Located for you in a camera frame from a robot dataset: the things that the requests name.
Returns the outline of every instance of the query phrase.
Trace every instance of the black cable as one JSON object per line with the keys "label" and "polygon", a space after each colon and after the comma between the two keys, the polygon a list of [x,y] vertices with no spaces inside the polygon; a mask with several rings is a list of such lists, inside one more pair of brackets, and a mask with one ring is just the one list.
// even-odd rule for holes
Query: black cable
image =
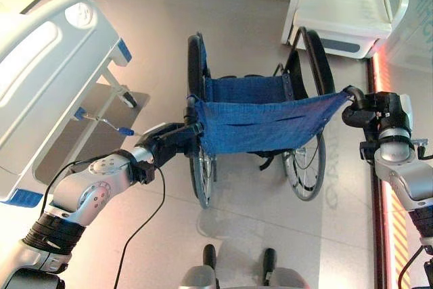
{"label": "black cable", "polygon": [[156,208],[156,210],[154,211],[154,213],[152,213],[152,215],[149,218],[147,218],[147,220],[131,235],[131,237],[125,243],[125,245],[123,247],[122,257],[120,258],[120,262],[119,262],[119,268],[118,268],[118,271],[117,271],[116,283],[114,284],[114,289],[117,288],[117,285],[119,283],[120,272],[122,271],[122,264],[123,264],[124,254],[127,251],[127,246],[129,244],[129,242],[141,230],[141,228],[143,228],[144,226],[146,226],[146,224],[149,221],[152,220],[152,218],[154,217],[154,215],[156,215],[156,213],[161,209],[162,205],[164,204],[164,201],[165,201],[165,178],[164,178],[164,174],[162,173],[161,169],[159,167],[156,167],[156,169],[159,170],[159,172],[161,174],[161,178],[162,178],[162,201],[161,201],[160,205],[158,206],[158,208]]}
{"label": "black cable", "polygon": [[314,151],[313,157],[311,158],[310,162],[305,167],[302,167],[302,166],[299,165],[299,163],[298,163],[298,161],[296,159],[296,155],[293,154],[293,159],[295,160],[296,165],[298,165],[298,167],[300,169],[302,169],[303,171],[305,171],[307,168],[310,167],[311,163],[313,162],[314,158],[316,157],[317,150],[319,149],[319,144],[320,144],[320,141],[322,140],[322,137],[323,137],[323,130],[322,130],[322,132],[320,132],[320,137],[319,137],[319,140],[317,141],[317,146],[316,146],[316,150]]}
{"label": "black cable", "polygon": [[55,177],[53,177],[51,182],[49,182],[49,185],[48,185],[47,189],[45,190],[40,216],[43,214],[43,211],[45,210],[45,206],[47,205],[48,192],[50,191],[51,187],[53,186],[53,184],[55,183],[57,178],[60,176],[60,174],[62,174],[64,172],[65,169],[67,169],[69,166],[75,166],[75,165],[87,164],[90,162],[94,162],[95,160],[104,158],[106,156],[108,156],[108,155],[96,156],[96,157],[92,157],[92,158],[86,159],[86,160],[75,160],[74,162],[70,162],[70,163],[66,164],[65,166],[63,166],[62,169],[60,169],[59,173],[57,173],[55,175]]}
{"label": "black cable", "polygon": [[406,265],[401,269],[400,275],[398,276],[398,289],[401,289],[401,282],[403,280],[403,276],[406,273],[406,270],[411,266],[412,262],[418,257],[419,254],[422,252],[422,246],[418,248],[418,250],[415,252],[415,254],[411,257],[410,260],[407,261]]}

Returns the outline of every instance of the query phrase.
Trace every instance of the blue handle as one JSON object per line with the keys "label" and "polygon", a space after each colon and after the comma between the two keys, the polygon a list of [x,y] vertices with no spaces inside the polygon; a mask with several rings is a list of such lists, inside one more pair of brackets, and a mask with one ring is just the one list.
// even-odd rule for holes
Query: blue handle
{"label": "blue handle", "polygon": [[128,129],[128,128],[119,128],[119,133],[123,135],[134,135],[134,130]]}
{"label": "blue handle", "polygon": [[82,119],[84,119],[84,114],[86,113],[87,113],[86,110],[80,106],[78,110],[75,112],[74,116],[77,120],[81,121]]}

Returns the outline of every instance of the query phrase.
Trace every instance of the wheelchair frame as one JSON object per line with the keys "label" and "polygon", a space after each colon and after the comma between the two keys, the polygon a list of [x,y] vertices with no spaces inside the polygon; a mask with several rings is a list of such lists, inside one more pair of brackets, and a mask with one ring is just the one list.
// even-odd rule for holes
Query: wheelchair frame
{"label": "wheelchair frame", "polygon": [[[335,93],[334,79],[319,35],[314,30],[307,30],[305,27],[298,29],[285,66],[283,67],[282,64],[279,64],[274,75],[276,75],[278,70],[280,70],[283,76],[289,76],[293,91],[293,94],[290,95],[294,100],[308,98],[304,81],[302,79],[300,59],[297,50],[297,45],[301,35],[305,44],[318,95]],[[195,95],[200,99],[204,99],[205,78],[210,78],[210,72],[207,67],[206,50],[204,48],[203,38],[201,33],[198,32],[196,35],[192,35],[188,38],[188,95]],[[194,108],[195,102],[196,99],[193,96],[188,97],[187,109],[185,112],[185,125],[197,121],[197,113]],[[298,164],[296,155],[306,157],[305,147],[277,150],[274,152],[261,152],[269,153],[269,155],[266,156],[269,157],[269,159],[264,166],[270,164],[275,154],[281,154],[286,177],[292,182],[292,188],[295,194],[301,200],[305,201],[312,200],[319,193],[321,184],[323,183],[326,153],[322,132],[316,135],[316,141],[317,146],[313,158],[310,163],[304,166],[304,168]],[[302,184],[299,172],[301,170],[307,170],[310,167],[316,154],[319,157],[316,182],[312,186],[307,186],[305,178],[304,184]],[[200,136],[195,137],[191,142],[188,157],[194,194],[200,201],[201,206],[207,208],[210,205],[212,183],[217,180],[216,157],[208,156],[204,152],[203,148],[200,146]]]}

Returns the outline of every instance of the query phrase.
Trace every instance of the tiled floor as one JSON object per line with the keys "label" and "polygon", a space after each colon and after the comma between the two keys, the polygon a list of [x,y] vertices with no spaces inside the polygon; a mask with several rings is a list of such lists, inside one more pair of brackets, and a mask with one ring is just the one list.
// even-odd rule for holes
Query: tiled floor
{"label": "tiled floor", "polygon": [[[270,75],[284,62],[279,44],[288,0],[95,0],[133,54],[126,68],[112,67],[122,84],[148,94],[133,129],[182,121],[187,38],[203,33],[213,76]],[[305,71],[307,60],[301,57]],[[365,64],[330,56],[336,89],[365,90]],[[311,74],[305,75],[313,93]],[[258,283],[263,250],[274,247],[278,265],[297,270],[311,288],[372,288],[373,243],[368,165],[359,160],[363,134],[337,112],[325,131],[323,189],[301,202],[283,179],[279,160],[265,171],[248,154],[220,156],[212,207],[194,197],[188,161],[164,167],[166,204],[130,243],[119,288],[176,288],[201,263],[205,244],[218,253],[222,288]],[[123,147],[132,148],[128,138]],[[111,288],[124,242],[162,199],[159,176],[115,197],[84,233],[62,278],[67,288]]]}

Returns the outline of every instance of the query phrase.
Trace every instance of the hospital bed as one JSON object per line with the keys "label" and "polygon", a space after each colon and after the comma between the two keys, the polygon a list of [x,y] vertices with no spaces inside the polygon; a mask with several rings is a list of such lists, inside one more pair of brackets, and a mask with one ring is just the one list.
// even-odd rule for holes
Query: hospital bed
{"label": "hospital bed", "polygon": [[[52,0],[28,15],[0,16],[0,201],[36,206],[46,185],[35,169],[100,76],[111,95],[137,105],[108,70],[131,60],[124,41],[92,0]],[[78,155],[89,123],[65,161]]]}

